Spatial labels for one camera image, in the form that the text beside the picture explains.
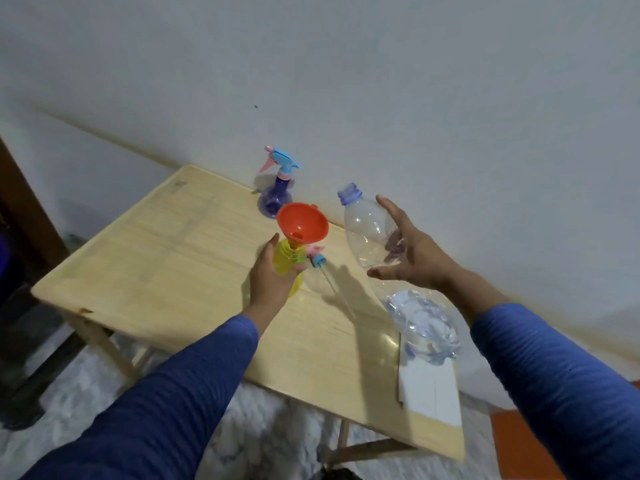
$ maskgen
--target clear plastic bottle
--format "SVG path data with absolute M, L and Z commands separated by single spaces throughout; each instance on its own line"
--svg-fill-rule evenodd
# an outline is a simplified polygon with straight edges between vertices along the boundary
M 377 202 L 365 199 L 355 184 L 340 190 L 338 197 L 344 206 L 347 243 L 358 264 L 364 269 L 399 264 L 403 243 L 390 239 L 397 227 L 388 212 Z M 406 339 L 410 353 L 436 365 L 455 357 L 460 350 L 458 331 L 437 304 L 437 292 L 400 281 L 370 278 L 369 283 Z

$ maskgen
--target orange funnel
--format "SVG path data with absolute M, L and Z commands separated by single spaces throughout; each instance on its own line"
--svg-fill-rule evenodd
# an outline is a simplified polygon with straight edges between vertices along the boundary
M 300 244 L 322 241 L 329 233 L 329 222 L 315 205 L 288 203 L 278 211 L 276 220 L 286 238 Z

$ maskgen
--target blue sleeve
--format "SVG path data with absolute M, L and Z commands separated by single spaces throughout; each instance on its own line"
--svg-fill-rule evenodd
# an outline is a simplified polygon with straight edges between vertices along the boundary
M 257 345 L 251 320 L 229 319 L 141 379 L 23 478 L 192 479 Z
M 567 478 L 640 478 L 640 390 L 521 305 L 471 337 Z

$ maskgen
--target purple spray bottle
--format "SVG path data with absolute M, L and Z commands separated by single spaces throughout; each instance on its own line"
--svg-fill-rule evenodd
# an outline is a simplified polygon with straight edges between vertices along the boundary
M 260 212 L 266 217 L 275 219 L 280 208 L 284 204 L 292 202 L 291 194 L 287 192 L 287 187 L 291 179 L 291 170 L 302 167 L 282 150 L 272 146 L 265 146 L 264 149 L 267 150 L 269 156 L 267 157 L 267 162 L 260 168 L 260 172 L 267 170 L 273 165 L 280 165 L 280 171 L 276 176 L 276 182 L 260 195 L 258 209 L 260 209 Z

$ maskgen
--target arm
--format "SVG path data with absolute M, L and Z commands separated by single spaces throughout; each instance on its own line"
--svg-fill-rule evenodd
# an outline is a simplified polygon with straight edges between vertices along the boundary
M 640 390 L 480 275 L 463 269 L 393 202 L 404 260 L 369 270 L 436 289 L 471 336 L 540 443 L 571 479 L 640 478 Z
M 258 340 L 305 265 L 273 268 L 275 235 L 250 273 L 241 315 L 181 350 L 126 391 L 76 441 L 46 455 L 25 479 L 191 479 L 252 360 Z

